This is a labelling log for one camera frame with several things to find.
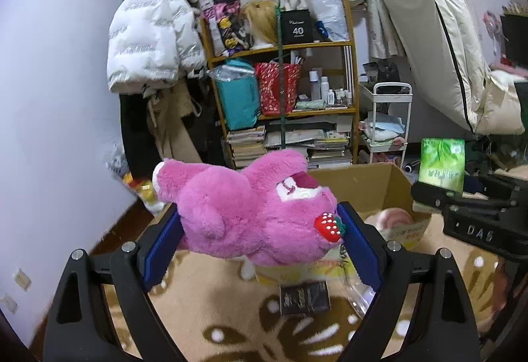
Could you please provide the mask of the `green tissue pack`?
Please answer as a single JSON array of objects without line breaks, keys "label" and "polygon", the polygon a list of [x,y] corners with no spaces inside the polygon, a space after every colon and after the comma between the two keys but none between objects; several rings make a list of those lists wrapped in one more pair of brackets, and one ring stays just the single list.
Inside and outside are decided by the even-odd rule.
[{"label": "green tissue pack", "polygon": [[461,194],[464,187],[465,142],[452,138],[421,140],[418,181]]}]

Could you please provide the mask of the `pink plush bear toy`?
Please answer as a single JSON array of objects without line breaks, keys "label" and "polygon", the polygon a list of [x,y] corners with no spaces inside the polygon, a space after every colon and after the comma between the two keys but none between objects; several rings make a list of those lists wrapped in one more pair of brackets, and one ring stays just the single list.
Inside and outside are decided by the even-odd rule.
[{"label": "pink plush bear toy", "polygon": [[153,171],[160,200],[176,205],[191,252],[255,265],[321,260],[345,235],[337,198],[291,149],[259,157],[242,170],[166,159]]}]

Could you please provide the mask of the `pink swirl roll plush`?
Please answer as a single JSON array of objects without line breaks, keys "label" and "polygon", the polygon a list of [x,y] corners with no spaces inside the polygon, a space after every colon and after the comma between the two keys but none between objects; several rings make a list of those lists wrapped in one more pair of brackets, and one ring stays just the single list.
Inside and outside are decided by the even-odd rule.
[{"label": "pink swirl roll plush", "polygon": [[378,231],[389,230],[400,226],[412,225],[413,218],[401,208],[387,208],[369,216],[365,222]]}]

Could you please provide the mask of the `cardboard box with yellow print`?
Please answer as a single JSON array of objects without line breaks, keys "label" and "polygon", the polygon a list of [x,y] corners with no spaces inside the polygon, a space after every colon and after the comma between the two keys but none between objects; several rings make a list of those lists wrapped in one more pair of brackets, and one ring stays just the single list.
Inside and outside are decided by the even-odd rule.
[{"label": "cardboard box with yellow print", "polygon": [[[318,183],[328,187],[339,202],[348,202],[365,222],[373,224],[376,213],[399,208],[412,220],[407,223],[382,226],[377,229],[386,240],[396,240],[406,249],[415,248],[429,224],[429,213],[413,210],[411,182],[393,164],[375,163],[351,165],[328,170],[311,170],[310,175]],[[337,247],[330,250],[318,262],[293,266],[254,267],[255,277],[261,285],[296,285],[306,281],[336,281],[355,269],[349,256],[341,254]]]}]

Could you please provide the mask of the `beige brown patterned blanket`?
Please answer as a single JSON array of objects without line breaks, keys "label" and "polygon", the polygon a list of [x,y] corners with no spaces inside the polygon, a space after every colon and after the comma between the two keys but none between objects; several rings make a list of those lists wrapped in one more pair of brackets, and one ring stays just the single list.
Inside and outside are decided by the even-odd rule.
[{"label": "beige brown patterned blanket", "polygon": [[[416,251],[452,250],[467,286],[479,329],[492,318],[494,272],[499,260],[442,233],[439,215]],[[241,278],[242,261],[176,252],[163,281],[148,294],[167,331],[189,361],[337,361],[361,319],[343,280],[328,284],[331,307],[314,316],[282,317],[277,287]],[[104,290],[124,351],[138,356],[116,291]]]}]

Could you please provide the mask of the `plastic bag with toys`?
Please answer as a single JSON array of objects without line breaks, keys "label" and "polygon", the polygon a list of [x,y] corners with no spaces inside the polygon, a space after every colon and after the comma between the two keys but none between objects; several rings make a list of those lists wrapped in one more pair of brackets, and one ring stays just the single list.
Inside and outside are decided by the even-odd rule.
[{"label": "plastic bag with toys", "polygon": [[106,157],[106,165],[112,176],[140,199],[153,216],[157,216],[162,212],[166,204],[157,199],[152,181],[146,178],[135,179],[132,176],[122,144],[113,144]]}]

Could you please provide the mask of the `wooden shelf unit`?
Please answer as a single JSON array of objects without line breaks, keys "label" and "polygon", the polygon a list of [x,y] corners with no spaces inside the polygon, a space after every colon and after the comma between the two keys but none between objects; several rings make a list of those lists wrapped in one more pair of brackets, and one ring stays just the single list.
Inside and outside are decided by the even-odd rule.
[{"label": "wooden shelf unit", "polygon": [[[352,18],[352,5],[349,0],[342,0],[343,9],[346,18],[346,26],[349,35],[348,41],[340,42],[322,42],[322,43],[305,43],[295,45],[283,45],[281,39],[281,27],[280,27],[280,16],[278,16],[278,46],[270,46],[267,48],[261,48],[258,50],[246,50],[232,56],[225,55],[214,55],[212,37],[210,35],[209,24],[204,18],[199,18],[200,29],[202,34],[202,41],[205,47],[205,54],[207,59],[207,68],[209,70],[214,69],[216,66],[224,63],[228,59],[251,57],[259,54],[277,54],[278,55],[278,78],[279,78],[279,103],[280,103],[280,129],[281,129],[281,147],[285,148],[285,119],[297,119],[303,117],[313,117],[318,115],[338,115],[338,114],[349,114],[352,115],[351,124],[351,136],[349,141],[350,151],[352,152],[351,164],[358,163],[358,147],[359,147],[359,72],[357,63],[357,53],[355,47],[355,38],[353,32],[353,18]],[[302,49],[318,49],[318,48],[331,48],[340,47],[342,57],[342,68],[341,69],[327,69],[326,73],[331,76],[342,76],[344,83],[346,84],[346,90],[350,90],[352,93],[352,105],[347,109],[328,109],[319,111],[294,111],[291,113],[285,113],[286,104],[286,87],[287,84],[284,81],[284,55],[285,51],[289,50],[302,50]]]}]

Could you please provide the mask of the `stack of books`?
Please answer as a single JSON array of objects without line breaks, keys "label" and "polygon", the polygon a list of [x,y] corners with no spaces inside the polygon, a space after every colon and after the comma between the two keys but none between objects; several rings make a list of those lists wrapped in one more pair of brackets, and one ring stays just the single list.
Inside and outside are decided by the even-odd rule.
[{"label": "stack of books", "polygon": [[227,134],[226,142],[231,149],[234,168],[241,170],[267,153],[264,146],[266,128],[258,126]]}]

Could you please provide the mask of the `red patterned gift bag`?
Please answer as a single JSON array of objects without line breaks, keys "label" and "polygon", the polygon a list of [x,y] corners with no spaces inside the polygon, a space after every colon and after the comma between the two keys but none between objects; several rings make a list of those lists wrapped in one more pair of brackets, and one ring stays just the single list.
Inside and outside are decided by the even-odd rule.
[{"label": "red patterned gift bag", "polygon": [[[301,75],[300,64],[284,65],[284,86],[286,92],[285,113],[294,110],[297,98],[298,82]],[[264,116],[279,116],[279,83],[278,63],[260,62],[255,65],[256,77],[259,83],[260,111]]]}]

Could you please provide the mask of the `beige hanging coat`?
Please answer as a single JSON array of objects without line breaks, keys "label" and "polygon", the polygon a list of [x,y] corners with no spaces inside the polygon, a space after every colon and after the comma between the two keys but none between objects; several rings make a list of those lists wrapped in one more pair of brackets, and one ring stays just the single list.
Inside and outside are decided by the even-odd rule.
[{"label": "beige hanging coat", "polygon": [[201,163],[199,153],[182,122],[197,109],[184,79],[171,88],[158,90],[147,102],[148,128],[154,136],[162,160],[171,158],[184,163]]}]

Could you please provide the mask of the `teal shopping bag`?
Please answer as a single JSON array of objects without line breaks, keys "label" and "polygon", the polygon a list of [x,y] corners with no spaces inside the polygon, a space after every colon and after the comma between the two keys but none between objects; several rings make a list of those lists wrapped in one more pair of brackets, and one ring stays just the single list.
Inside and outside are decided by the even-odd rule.
[{"label": "teal shopping bag", "polygon": [[230,130],[253,127],[260,113],[256,72],[243,60],[227,60],[210,71]]}]

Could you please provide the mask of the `green thin pole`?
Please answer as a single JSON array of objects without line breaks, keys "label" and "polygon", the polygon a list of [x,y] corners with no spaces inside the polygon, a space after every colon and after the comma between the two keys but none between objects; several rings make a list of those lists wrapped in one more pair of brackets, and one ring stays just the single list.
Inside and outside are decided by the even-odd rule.
[{"label": "green thin pole", "polygon": [[285,106],[286,106],[286,92],[284,86],[284,54],[283,54],[283,39],[281,29],[281,0],[278,0],[276,7],[277,17],[277,36],[278,36],[278,83],[279,83],[279,104],[280,104],[280,149],[284,150],[286,147],[286,133],[285,133]]}]

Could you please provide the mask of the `blonde wig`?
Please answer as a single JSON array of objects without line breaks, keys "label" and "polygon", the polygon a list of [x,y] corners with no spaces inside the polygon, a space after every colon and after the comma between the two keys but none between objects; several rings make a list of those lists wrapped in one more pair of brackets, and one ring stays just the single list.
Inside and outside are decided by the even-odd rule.
[{"label": "blonde wig", "polygon": [[277,5],[270,0],[251,1],[244,5],[242,14],[248,23],[253,49],[274,46],[278,42]]}]

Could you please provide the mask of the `lower wall socket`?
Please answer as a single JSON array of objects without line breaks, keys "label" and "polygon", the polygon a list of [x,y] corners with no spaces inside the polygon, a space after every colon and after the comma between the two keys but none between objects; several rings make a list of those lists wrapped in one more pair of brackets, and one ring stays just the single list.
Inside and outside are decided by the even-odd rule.
[{"label": "lower wall socket", "polygon": [[9,312],[12,314],[16,313],[18,304],[10,295],[5,294],[5,296],[1,297],[0,302],[5,305]]}]

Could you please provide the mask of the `upper wall socket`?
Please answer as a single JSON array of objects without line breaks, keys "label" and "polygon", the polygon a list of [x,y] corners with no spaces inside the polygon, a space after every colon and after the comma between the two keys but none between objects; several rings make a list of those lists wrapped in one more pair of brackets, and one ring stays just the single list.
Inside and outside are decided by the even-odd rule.
[{"label": "upper wall socket", "polygon": [[31,285],[31,278],[20,268],[14,274],[14,281],[24,291],[27,291]]}]

